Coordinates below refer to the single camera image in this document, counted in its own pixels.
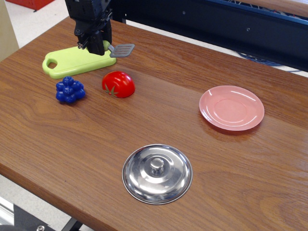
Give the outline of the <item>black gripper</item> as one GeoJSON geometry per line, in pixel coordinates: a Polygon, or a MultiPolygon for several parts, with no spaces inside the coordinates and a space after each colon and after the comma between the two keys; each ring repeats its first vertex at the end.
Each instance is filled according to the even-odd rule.
{"type": "Polygon", "coordinates": [[[76,23],[74,34],[78,48],[104,55],[103,41],[112,43],[109,0],[66,0],[69,16],[76,23]]]}

